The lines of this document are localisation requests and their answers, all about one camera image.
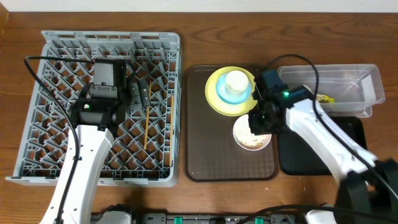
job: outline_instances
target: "green connector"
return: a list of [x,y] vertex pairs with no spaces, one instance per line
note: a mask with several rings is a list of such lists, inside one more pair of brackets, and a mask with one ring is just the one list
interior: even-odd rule
[[262,218],[256,218],[254,220],[254,224],[264,224],[264,220]]
[[182,218],[181,217],[175,217],[174,218],[174,224],[182,224]]

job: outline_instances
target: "white wall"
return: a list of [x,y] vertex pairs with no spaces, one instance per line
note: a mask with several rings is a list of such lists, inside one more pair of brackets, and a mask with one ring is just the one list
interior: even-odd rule
[[9,12],[398,12],[398,0],[0,0]]

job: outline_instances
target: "gray plastic rack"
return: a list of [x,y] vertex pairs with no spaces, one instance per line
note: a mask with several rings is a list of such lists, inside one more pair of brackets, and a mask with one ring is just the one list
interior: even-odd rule
[[[42,56],[130,59],[134,67],[127,66],[128,73],[134,70],[136,80],[152,81],[147,149],[143,148],[146,108],[129,111],[105,159],[99,184],[175,185],[182,79],[180,37],[175,33],[159,32],[42,31],[42,35],[47,42]],[[37,75],[68,111],[81,88],[91,82],[95,74],[90,64],[41,60]],[[59,109],[36,83],[13,177],[6,179],[22,185],[56,185],[68,145],[68,129]]]

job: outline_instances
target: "bowl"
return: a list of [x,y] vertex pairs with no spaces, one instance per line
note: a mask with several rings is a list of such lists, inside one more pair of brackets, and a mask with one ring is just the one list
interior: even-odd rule
[[[240,116],[234,123],[232,134],[236,143],[241,146],[243,149],[249,151],[258,151],[264,149],[271,141],[271,134],[263,134],[260,136],[255,136],[250,132],[249,127],[249,115],[244,114]],[[253,145],[249,146],[249,144],[243,144],[243,141],[252,141]]]

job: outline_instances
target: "wooden tabletop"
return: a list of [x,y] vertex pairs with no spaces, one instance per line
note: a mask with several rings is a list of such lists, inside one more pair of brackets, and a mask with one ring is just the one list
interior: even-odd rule
[[[398,14],[284,13],[18,13],[12,12],[0,44],[0,220],[38,223],[54,187],[24,187],[12,176],[34,86],[23,58],[40,55],[42,30],[176,32],[183,45],[183,68],[206,64],[265,65],[287,53],[315,64],[373,63],[381,73],[386,101],[362,119],[368,148],[380,159],[398,161]],[[32,62],[35,69],[37,62]],[[287,58],[275,64],[304,64]],[[180,157],[185,147],[180,138]],[[172,213],[251,213],[289,203],[334,203],[331,176],[280,173],[268,182],[195,183],[183,172],[172,188],[98,187],[94,212],[125,203]]]

